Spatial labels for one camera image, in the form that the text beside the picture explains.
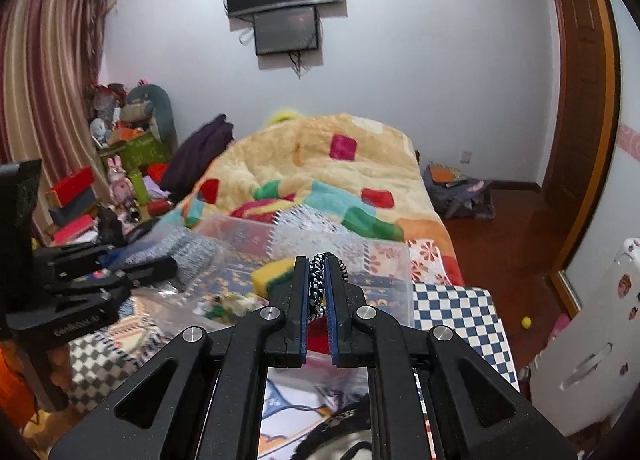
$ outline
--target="blue and white checkered fabric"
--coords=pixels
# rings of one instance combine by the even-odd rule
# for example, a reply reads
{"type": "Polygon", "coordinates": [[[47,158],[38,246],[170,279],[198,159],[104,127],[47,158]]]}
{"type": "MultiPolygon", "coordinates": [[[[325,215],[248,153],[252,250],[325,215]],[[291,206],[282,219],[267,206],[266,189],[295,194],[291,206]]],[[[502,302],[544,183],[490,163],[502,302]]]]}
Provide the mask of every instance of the blue and white checkered fabric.
{"type": "Polygon", "coordinates": [[[518,381],[511,350],[495,311],[482,288],[414,283],[415,327],[430,330],[446,325],[493,366],[516,389],[518,381]]]}

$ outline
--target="colorful patchwork blanket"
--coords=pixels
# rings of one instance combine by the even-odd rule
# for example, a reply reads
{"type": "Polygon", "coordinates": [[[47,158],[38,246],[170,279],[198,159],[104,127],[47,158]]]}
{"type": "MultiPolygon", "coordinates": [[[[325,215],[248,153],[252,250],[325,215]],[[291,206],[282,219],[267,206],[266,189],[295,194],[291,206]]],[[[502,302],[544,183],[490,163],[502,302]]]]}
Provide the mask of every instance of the colorful patchwork blanket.
{"type": "Polygon", "coordinates": [[[455,259],[402,132],[347,114],[289,120],[214,160],[172,214],[195,227],[213,213],[271,221],[306,204],[366,238],[433,240],[455,259]]]}

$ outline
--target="metal screw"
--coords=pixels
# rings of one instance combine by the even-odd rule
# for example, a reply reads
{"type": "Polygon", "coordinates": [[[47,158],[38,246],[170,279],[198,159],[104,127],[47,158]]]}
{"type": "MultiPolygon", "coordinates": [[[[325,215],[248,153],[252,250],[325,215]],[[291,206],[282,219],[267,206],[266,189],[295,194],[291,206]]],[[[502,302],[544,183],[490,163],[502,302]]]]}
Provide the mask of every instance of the metal screw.
{"type": "Polygon", "coordinates": [[[188,343],[199,341],[203,335],[204,332],[197,326],[191,326],[182,332],[182,338],[188,343]]]}
{"type": "Polygon", "coordinates": [[[453,337],[453,330],[448,326],[436,326],[433,329],[433,336],[438,341],[448,341],[453,337]]]}
{"type": "Polygon", "coordinates": [[[277,306],[266,306],[260,310],[260,317],[270,321],[280,317],[280,309],[277,306]]]}
{"type": "Polygon", "coordinates": [[[361,306],[356,310],[356,315],[360,319],[373,319],[376,316],[376,309],[372,306],[361,306]]]}

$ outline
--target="door frame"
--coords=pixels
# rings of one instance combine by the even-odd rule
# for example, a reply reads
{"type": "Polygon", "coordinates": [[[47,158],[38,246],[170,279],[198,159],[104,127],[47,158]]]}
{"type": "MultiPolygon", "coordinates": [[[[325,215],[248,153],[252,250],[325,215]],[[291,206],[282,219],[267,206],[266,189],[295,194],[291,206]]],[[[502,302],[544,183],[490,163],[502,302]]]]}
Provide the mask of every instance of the door frame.
{"type": "MultiPolygon", "coordinates": [[[[562,4],[555,0],[558,13],[558,27],[560,31],[560,97],[558,101],[558,118],[556,120],[556,132],[551,147],[549,164],[546,168],[545,179],[542,185],[543,194],[548,188],[549,179],[553,169],[554,159],[558,150],[560,127],[564,113],[564,100],[566,93],[566,32],[562,21],[562,4]]],[[[613,12],[609,0],[596,0],[597,13],[602,22],[605,49],[605,101],[604,121],[602,132],[598,142],[596,161],[591,172],[587,191],[578,210],[569,233],[562,244],[560,253],[552,265],[549,279],[558,292],[569,316],[573,318],[580,312],[580,305],[573,293],[570,284],[566,280],[564,269],[569,265],[575,251],[580,246],[593,213],[596,210],[604,183],[609,172],[609,164],[615,146],[618,133],[618,118],[620,112],[620,52],[618,46],[618,33],[613,12]]]]}

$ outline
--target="red box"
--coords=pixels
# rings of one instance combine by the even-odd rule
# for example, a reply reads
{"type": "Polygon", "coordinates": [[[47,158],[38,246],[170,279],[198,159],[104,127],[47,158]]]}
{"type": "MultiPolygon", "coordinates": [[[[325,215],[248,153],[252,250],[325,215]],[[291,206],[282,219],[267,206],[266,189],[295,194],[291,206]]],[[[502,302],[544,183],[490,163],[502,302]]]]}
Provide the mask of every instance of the red box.
{"type": "Polygon", "coordinates": [[[83,167],[63,178],[45,193],[49,207],[58,209],[64,207],[92,183],[94,183],[94,172],[90,167],[83,167]]]}
{"type": "Polygon", "coordinates": [[[79,218],[76,218],[69,225],[60,229],[56,234],[53,235],[53,244],[55,246],[64,245],[67,242],[73,240],[80,236],[80,234],[88,231],[94,226],[94,219],[89,215],[82,215],[79,218]]]}

